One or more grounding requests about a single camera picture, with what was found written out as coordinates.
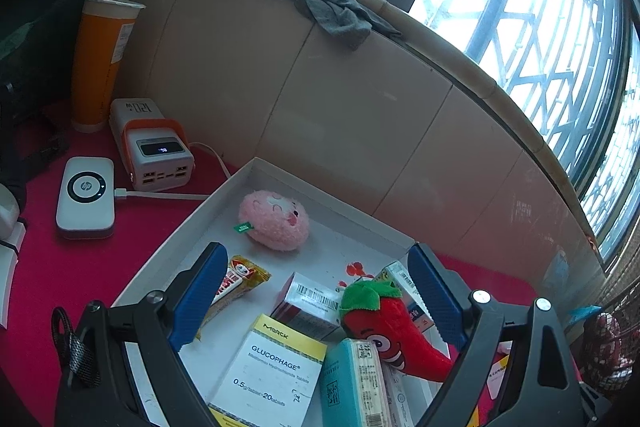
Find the pink plush ball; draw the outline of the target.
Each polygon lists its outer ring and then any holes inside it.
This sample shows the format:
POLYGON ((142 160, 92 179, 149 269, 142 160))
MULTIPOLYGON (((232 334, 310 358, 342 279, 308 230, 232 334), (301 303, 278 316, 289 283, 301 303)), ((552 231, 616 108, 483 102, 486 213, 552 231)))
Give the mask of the pink plush ball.
POLYGON ((272 251, 296 251, 303 246, 310 232, 310 220, 305 207, 295 199, 273 191, 259 190, 247 194, 239 207, 241 225, 253 241, 272 251))

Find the white orange power bank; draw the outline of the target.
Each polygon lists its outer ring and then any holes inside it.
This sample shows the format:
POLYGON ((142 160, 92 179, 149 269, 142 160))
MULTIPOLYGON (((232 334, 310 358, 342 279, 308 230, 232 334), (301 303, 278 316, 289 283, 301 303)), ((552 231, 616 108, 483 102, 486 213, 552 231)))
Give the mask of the white orange power bank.
POLYGON ((186 185, 194 156, 181 124, 150 98, 115 98, 108 120, 135 190, 163 192, 186 185))

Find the yellow red snack bar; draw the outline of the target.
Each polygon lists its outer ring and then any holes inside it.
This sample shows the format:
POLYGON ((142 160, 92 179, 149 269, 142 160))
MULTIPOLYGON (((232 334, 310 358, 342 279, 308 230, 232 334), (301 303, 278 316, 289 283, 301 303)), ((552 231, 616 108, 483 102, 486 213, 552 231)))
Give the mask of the yellow red snack bar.
POLYGON ((236 255, 230 258, 227 273, 208 307, 195 337, 201 339, 202 329, 225 307, 252 289, 271 279, 271 273, 250 259, 236 255))

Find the white HP portable device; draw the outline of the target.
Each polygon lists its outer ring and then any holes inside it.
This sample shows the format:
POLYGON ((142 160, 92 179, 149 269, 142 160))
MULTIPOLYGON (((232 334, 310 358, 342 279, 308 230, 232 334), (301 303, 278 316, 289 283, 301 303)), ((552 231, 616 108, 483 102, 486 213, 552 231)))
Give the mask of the white HP portable device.
POLYGON ((114 164, 106 157, 74 156, 63 171, 55 225, 66 239, 105 239, 115 225, 114 164))

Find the red chili plush toy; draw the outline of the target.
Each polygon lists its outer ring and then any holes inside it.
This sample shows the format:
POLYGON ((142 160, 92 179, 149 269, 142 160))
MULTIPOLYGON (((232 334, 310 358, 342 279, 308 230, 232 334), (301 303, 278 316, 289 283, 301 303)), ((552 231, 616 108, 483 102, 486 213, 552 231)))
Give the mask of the red chili plush toy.
POLYGON ((341 325, 349 338, 373 343, 380 359, 399 372, 443 383, 452 362, 413 324, 401 297, 391 281, 354 282, 343 291, 341 325))

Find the yellow drink carton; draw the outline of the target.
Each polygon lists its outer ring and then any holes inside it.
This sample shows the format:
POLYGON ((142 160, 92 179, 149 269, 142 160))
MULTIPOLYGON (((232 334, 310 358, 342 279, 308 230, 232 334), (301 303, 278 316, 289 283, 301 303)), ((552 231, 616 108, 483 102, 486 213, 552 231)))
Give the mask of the yellow drink carton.
POLYGON ((491 410, 494 408, 500 387, 502 385, 504 374, 506 373, 506 366, 509 362, 509 355, 511 352, 511 341, 503 341, 498 344, 497 351, 494 355, 494 361, 492 361, 491 368, 485 387, 480 394, 480 399, 477 403, 477 420, 478 425, 484 426, 488 421, 488 416, 491 410))

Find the beige padded headboard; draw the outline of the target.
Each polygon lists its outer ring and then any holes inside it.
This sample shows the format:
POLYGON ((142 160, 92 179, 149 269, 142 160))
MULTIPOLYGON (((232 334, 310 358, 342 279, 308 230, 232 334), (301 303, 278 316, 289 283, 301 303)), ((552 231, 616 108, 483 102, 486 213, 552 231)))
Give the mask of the beige padded headboard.
POLYGON ((293 0, 143 4, 116 81, 242 166, 261 157, 434 251, 526 280, 559 308, 605 274, 570 179, 483 69, 385 0, 356 50, 293 0))

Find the orange drink cup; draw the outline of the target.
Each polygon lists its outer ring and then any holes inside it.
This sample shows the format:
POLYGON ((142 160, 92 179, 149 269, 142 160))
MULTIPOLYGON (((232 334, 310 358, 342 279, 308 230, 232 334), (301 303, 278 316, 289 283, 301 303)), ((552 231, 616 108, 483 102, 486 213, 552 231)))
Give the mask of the orange drink cup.
POLYGON ((72 124, 101 130, 108 118, 122 56, 145 5, 126 0, 84 0, 72 72, 72 124))

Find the white yellow Glucophage box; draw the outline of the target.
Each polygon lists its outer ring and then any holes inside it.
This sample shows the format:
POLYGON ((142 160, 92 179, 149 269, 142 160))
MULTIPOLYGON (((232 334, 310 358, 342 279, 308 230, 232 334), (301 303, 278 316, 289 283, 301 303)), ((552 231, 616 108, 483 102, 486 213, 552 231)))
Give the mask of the white yellow Glucophage box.
POLYGON ((221 426, 303 425, 316 389, 325 343, 259 315, 207 398, 221 426))

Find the red white medicine box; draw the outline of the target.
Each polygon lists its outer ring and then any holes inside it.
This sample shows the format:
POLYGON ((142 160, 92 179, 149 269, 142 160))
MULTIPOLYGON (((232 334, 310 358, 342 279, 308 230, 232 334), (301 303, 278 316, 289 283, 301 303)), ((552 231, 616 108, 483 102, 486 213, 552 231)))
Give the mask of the red white medicine box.
POLYGON ((309 277, 293 272, 278 294, 270 317, 315 340, 341 327, 338 294, 309 277))

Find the white long tube box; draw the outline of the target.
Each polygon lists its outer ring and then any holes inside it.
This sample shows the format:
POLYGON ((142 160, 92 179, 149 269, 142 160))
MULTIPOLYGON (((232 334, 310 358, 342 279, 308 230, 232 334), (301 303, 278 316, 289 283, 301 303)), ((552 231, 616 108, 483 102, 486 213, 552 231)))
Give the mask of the white long tube box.
POLYGON ((413 283, 410 274, 400 261, 394 261, 386 265, 375 277, 377 281, 389 281, 396 286, 401 293, 401 300, 404 303, 411 321, 419 331, 424 334, 430 329, 434 322, 427 311, 427 307, 419 294, 416 284, 413 283))

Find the white cardboard tray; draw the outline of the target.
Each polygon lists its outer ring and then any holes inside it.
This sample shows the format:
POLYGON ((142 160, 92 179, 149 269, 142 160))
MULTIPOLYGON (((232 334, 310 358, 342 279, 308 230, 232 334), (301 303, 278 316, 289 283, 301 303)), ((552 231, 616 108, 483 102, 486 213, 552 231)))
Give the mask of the white cardboard tray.
POLYGON ((259 158, 251 160, 202 202, 157 248, 118 296, 116 305, 138 303, 149 291, 165 289, 192 267, 203 249, 221 243, 230 256, 241 255, 270 272, 270 280, 226 306, 179 355, 194 386, 212 397, 233 355, 256 317, 269 313, 292 273, 336 289, 349 283, 347 265, 361 263, 371 275, 386 265, 405 263, 414 240, 317 187, 259 158), (276 253, 235 231, 243 197, 270 190, 302 204, 310 220, 305 244, 294 253, 276 253))

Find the teal pink long box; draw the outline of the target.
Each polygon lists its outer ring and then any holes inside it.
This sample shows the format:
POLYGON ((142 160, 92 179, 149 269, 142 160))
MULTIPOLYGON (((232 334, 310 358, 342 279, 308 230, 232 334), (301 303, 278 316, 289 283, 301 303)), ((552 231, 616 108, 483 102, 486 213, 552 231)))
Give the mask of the teal pink long box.
POLYGON ((392 425, 378 350, 368 340, 344 339, 330 349, 318 382, 322 425, 392 425))

